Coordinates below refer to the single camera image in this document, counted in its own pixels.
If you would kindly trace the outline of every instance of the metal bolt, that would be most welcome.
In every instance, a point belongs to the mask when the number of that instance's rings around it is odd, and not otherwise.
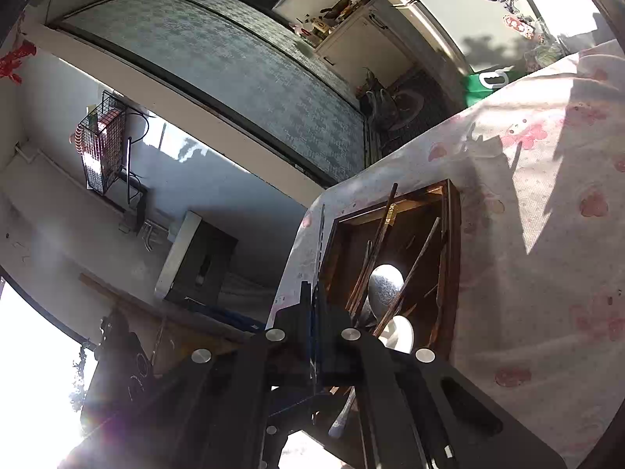
[[[414,355],[417,357],[417,360],[422,363],[432,363],[436,357],[427,347],[419,349]]]
[[[191,355],[191,359],[194,363],[208,363],[213,355],[208,349],[196,349]]]
[[[267,337],[267,340],[271,340],[272,342],[279,342],[280,340],[284,340],[284,337],[286,337],[286,335],[281,329],[272,328],[267,333],[265,333],[265,337]]]
[[[341,337],[345,338],[345,340],[358,340],[360,332],[356,328],[345,328],[341,332]]]

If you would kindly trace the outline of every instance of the wooden box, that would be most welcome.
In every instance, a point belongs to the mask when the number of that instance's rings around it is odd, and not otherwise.
[[[375,266],[392,264],[404,279],[436,217],[441,218],[441,230],[434,233],[407,285],[399,314],[412,323],[414,347],[430,347],[447,359],[454,336],[460,272],[458,192],[447,179],[398,196],[394,204],[395,222],[387,230]],[[334,220],[320,270],[329,304],[345,308],[363,266],[368,241],[374,239],[385,207],[386,203],[381,202]]]

